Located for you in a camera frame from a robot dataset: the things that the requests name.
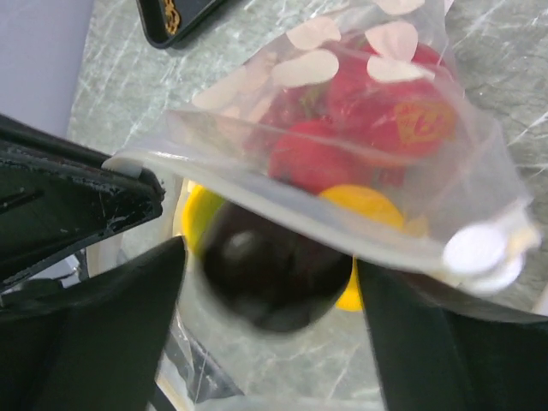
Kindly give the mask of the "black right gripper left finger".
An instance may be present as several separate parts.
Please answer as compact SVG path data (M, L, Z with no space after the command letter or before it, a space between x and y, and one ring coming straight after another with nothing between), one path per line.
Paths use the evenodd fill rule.
M82 283L2 308L1 408L166 409L156 377L186 260L174 237Z

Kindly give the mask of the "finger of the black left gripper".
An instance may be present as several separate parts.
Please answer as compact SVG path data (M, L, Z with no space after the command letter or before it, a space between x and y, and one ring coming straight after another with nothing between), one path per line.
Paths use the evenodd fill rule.
M1 289L163 212L150 170L105 170L107 155L1 118Z

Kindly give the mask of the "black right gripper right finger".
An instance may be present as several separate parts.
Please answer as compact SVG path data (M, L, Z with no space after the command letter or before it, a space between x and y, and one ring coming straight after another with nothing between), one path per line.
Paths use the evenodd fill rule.
M358 264L389 410L545 410L547 318Z

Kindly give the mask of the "yellow pear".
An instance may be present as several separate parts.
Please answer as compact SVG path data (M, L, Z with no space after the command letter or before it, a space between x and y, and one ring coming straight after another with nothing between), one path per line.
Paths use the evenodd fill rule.
M403 229L404 217L400 211L386 196L371 188L343 184L327 188L319 196L373 222L388 225L393 229ZM353 258L348 285L337 300L336 308L345 312L361 312L363 309L356 258Z

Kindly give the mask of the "dark purple mangosteen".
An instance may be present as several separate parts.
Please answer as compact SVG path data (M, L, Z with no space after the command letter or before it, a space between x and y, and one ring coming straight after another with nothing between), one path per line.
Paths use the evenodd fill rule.
M320 320L346 289L351 256L226 202L202 236L211 296L254 329L293 333Z

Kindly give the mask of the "red apple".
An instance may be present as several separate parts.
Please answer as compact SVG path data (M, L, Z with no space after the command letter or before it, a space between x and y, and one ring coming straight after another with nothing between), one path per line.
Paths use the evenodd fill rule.
M339 57L326 94L333 122L358 146L396 157L423 158L456 134L456 112L426 79L381 84L367 73L378 53L366 40L350 45L359 56Z
M329 123L295 124L274 145L268 176L311 194L342 184L370 184L372 171L353 154L329 144L336 139Z

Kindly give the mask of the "clear polka dot zip bag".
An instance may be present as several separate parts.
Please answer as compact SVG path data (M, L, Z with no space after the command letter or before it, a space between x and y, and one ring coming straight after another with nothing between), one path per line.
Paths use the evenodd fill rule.
M188 410L544 410L547 320L493 303L541 241L439 1L351 1L108 162L163 179L187 272L159 381Z

